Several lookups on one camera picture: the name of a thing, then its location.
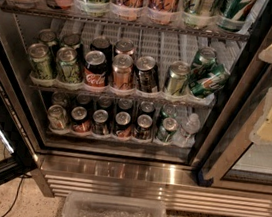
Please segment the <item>steel fridge bottom grille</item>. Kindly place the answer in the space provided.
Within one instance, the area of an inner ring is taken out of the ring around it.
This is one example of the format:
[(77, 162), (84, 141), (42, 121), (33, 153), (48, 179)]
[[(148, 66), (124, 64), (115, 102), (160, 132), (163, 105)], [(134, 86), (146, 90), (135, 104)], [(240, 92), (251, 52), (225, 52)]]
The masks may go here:
[(80, 191), (158, 200), (172, 211), (272, 217), (272, 194), (199, 186), (193, 173), (175, 165), (46, 154), (32, 176), (46, 197)]

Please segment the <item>bottom shelf black can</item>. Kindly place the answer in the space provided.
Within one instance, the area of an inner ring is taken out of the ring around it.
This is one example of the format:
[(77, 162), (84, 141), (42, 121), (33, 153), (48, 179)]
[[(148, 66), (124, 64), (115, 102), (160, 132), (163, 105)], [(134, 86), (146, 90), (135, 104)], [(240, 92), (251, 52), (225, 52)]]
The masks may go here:
[(134, 138), (141, 140), (150, 139), (152, 121), (153, 119), (149, 115), (141, 114), (136, 121), (136, 125), (134, 126)]

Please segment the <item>clear plastic bin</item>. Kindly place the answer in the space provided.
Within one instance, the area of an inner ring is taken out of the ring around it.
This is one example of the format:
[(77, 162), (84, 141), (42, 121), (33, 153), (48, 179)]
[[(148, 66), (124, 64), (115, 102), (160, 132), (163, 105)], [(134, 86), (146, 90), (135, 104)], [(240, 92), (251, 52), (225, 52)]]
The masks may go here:
[(68, 194), (61, 217), (166, 217), (162, 202), (87, 192)]

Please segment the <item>black can middle shelf front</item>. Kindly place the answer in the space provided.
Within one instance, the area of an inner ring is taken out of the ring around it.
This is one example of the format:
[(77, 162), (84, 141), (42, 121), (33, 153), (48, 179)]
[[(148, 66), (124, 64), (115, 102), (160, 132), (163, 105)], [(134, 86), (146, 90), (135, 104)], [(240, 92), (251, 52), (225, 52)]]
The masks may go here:
[(159, 91), (158, 67), (153, 57), (143, 56), (136, 62), (137, 85), (144, 93), (155, 93)]

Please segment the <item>rear dark cola can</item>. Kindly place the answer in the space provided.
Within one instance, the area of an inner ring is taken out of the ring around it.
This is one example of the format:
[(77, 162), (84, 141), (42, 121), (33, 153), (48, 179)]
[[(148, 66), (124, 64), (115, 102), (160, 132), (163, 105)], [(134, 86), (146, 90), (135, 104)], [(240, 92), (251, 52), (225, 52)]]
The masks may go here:
[(112, 44), (104, 36), (94, 38), (90, 44), (90, 49), (103, 52), (107, 60), (112, 59)]

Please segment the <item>bottom shelf red cola can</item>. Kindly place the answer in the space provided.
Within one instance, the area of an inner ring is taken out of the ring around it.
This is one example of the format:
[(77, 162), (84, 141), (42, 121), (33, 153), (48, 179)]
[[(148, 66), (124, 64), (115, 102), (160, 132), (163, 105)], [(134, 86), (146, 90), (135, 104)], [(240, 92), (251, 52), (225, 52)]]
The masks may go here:
[(90, 131), (90, 119), (88, 118), (88, 112), (84, 107), (74, 107), (71, 112), (72, 129), (77, 133), (87, 133)]

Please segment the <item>rear green 7UP can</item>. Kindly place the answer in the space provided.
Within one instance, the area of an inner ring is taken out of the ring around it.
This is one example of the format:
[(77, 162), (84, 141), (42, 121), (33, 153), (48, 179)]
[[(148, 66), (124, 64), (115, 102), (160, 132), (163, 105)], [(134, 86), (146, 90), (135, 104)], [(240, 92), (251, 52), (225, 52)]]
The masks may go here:
[(193, 74), (201, 74), (206, 69), (210, 69), (216, 63), (217, 51), (212, 47), (202, 47), (195, 54), (195, 58), (190, 65)]

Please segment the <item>bottom shelf green can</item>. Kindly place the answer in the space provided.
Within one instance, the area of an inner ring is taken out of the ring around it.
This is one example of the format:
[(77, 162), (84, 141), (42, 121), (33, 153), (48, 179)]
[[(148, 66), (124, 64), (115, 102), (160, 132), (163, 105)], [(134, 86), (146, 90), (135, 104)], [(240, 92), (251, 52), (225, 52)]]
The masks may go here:
[(172, 141), (172, 136), (174, 136), (177, 129), (178, 123), (176, 119), (171, 117), (163, 119), (160, 128), (158, 128), (156, 138), (163, 143), (168, 143)]

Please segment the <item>top shelf 7UP can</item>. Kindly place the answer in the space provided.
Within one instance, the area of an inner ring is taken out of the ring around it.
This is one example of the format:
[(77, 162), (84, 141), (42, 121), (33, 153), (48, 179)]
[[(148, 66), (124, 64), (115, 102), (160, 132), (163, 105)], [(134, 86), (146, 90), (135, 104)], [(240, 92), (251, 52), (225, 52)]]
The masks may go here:
[(217, 12), (217, 25), (221, 29), (238, 32), (245, 23), (256, 0), (222, 0)]

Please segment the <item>red Coca-Cola can middle shelf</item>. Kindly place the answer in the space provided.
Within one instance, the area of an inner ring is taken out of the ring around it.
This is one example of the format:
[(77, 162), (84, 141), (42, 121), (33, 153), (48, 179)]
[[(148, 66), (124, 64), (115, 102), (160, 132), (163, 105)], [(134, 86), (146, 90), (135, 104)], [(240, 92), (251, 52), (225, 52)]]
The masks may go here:
[(106, 74), (107, 64), (104, 53), (97, 50), (87, 53), (84, 65), (85, 83), (88, 86), (105, 87)]

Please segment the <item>pale green can middle shelf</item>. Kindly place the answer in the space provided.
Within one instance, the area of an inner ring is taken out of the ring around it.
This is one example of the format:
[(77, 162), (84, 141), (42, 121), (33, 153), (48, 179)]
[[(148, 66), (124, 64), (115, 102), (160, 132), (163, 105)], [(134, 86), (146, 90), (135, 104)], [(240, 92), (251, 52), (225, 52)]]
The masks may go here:
[(182, 96), (184, 94), (190, 72), (191, 70), (188, 63), (183, 61), (174, 61), (167, 71), (164, 93), (167, 95)]

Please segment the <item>top shelf pale green can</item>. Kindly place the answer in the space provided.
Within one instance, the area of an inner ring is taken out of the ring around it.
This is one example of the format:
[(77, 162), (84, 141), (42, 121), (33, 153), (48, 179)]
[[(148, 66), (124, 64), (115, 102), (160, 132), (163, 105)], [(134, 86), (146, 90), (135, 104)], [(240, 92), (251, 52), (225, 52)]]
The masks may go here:
[(200, 30), (215, 22), (213, 10), (216, 0), (183, 0), (182, 3), (182, 19), (185, 26)]

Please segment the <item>top shelf orange can right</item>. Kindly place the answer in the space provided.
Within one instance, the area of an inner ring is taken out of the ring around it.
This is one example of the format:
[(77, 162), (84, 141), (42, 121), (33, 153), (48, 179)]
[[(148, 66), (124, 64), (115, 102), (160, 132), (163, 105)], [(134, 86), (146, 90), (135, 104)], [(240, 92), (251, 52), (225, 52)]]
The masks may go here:
[(148, 15), (156, 24), (168, 25), (179, 7), (179, 0), (149, 0)]

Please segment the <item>orange can middle shelf front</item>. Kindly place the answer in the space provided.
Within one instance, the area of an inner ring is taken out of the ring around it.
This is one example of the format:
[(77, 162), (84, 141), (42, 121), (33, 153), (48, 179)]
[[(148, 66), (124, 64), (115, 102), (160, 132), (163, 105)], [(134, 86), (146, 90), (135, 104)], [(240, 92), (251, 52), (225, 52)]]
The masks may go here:
[(133, 59), (126, 54), (116, 55), (112, 62), (113, 87), (118, 90), (130, 90), (133, 83)]

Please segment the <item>tilted green 7UP can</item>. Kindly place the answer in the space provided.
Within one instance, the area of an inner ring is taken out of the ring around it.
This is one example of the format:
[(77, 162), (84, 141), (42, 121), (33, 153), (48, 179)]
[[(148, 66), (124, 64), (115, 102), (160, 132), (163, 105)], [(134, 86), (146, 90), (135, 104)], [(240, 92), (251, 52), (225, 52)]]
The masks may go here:
[(202, 78), (190, 84), (189, 90), (197, 98), (205, 98), (225, 86), (230, 72), (224, 64), (217, 64), (206, 72)]

